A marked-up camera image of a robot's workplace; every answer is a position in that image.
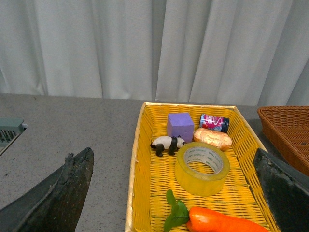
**toy carrot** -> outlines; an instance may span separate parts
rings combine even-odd
[[[188,211],[181,201],[176,201],[172,190],[167,191],[167,200],[172,205],[172,212],[164,223],[165,232],[185,223],[191,232],[268,232],[252,221],[224,215],[211,209],[192,207]]]

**orange carrot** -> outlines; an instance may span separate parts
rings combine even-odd
[[[252,221],[202,207],[192,207],[189,217],[186,225],[191,232],[268,232]]]

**panda figurine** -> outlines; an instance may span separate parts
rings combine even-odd
[[[185,144],[185,141],[179,135],[177,137],[161,136],[156,138],[151,144],[151,148],[156,149],[155,154],[159,157],[162,157],[162,152],[165,149],[169,149],[169,155],[175,155],[174,151],[178,148],[181,148]]]

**white curtain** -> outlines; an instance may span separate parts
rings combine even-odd
[[[0,93],[309,105],[309,1],[0,0]]]

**green leaf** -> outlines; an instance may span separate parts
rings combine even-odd
[[[168,203],[172,206],[177,204],[176,199],[175,199],[174,194],[173,194],[173,191],[170,190],[170,189],[167,190],[167,192],[166,192],[166,199],[167,199]]]
[[[172,225],[172,219],[174,218],[174,215],[173,214],[170,214],[165,222],[164,222],[164,231],[165,232],[169,232],[172,228],[173,228],[173,225]]]
[[[171,214],[164,222],[164,231],[169,232],[173,227],[189,221],[189,211],[182,201],[176,201],[172,190],[168,190],[166,195],[168,203],[172,205]]]

